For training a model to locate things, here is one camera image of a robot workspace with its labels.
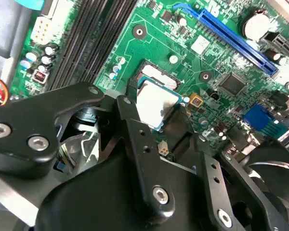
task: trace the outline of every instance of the integrated circuit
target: integrated circuit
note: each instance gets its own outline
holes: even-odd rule
[[[180,34],[182,35],[182,34],[184,34],[186,32],[186,28],[183,26],[183,27],[181,27],[181,29],[180,29]]]
[[[245,86],[246,83],[233,73],[228,75],[220,84],[220,87],[232,96],[238,95]]]
[[[194,107],[199,108],[202,104],[203,104],[203,99],[201,98],[201,96],[199,96],[196,93],[193,93],[190,96],[190,102],[191,105],[193,105]]]
[[[154,0],[150,1],[149,8],[154,9],[155,6],[156,6],[156,2]]]
[[[166,22],[169,22],[171,18],[172,18],[172,14],[169,11],[164,11],[162,19],[164,19]]]

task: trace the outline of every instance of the white label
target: white label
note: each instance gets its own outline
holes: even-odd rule
[[[199,35],[199,37],[191,46],[191,49],[195,51],[197,54],[202,54],[209,44],[210,44],[209,41],[207,41],[203,36]]]
[[[217,18],[220,14],[220,8],[220,5],[218,5],[214,0],[211,0],[208,6],[208,11]]]

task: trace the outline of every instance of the motherboard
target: motherboard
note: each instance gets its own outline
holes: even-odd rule
[[[215,151],[233,144],[237,134],[278,139],[287,133],[289,23],[266,0],[138,0],[120,6],[125,20],[117,24],[109,22],[118,6],[108,7],[97,29],[79,41],[72,28],[84,18],[81,2],[59,0],[56,8],[65,5],[64,11],[49,21],[33,15],[12,97],[80,81],[125,94],[133,82],[140,118],[162,155],[169,154],[164,128],[177,108]],[[98,7],[108,9],[106,3]],[[50,36],[44,33],[48,23]],[[102,53],[102,61],[93,53]]]

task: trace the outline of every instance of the blue component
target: blue component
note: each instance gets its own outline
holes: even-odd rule
[[[288,128],[283,124],[275,124],[275,118],[262,105],[256,104],[243,117],[243,121],[248,123],[265,136],[278,139]]]
[[[184,12],[191,14],[194,18],[202,22],[211,31],[224,39],[229,45],[231,45],[257,67],[262,69],[269,76],[272,76],[277,72],[277,68],[273,63],[268,61],[261,53],[252,48],[244,39],[239,37],[220,20],[210,14],[206,9],[203,9],[201,13],[198,14],[186,3],[179,3],[173,6],[173,9],[178,8],[182,8]]]
[[[16,0],[19,4],[32,10],[40,11],[43,8],[44,0]]]

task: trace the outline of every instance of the mounting hole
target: mounting hole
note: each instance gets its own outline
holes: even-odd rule
[[[140,135],[145,136],[145,132],[143,130],[139,130]]]
[[[138,29],[138,30],[136,30],[136,34],[137,35],[142,35],[144,32],[143,32],[143,30],[142,29]]]
[[[220,183],[220,180],[217,177],[214,177],[214,181],[218,184]]]
[[[223,215],[222,217],[225,221],[227,221],[227,222],[229,221],[228,217],[226,217],[225,215]]]
[[[145,147],[144,147],[144,151],[145,151],[146,153],[149,153],[149,152],[151,152],[151,149],[150,149],[148,146],[145,146]]]

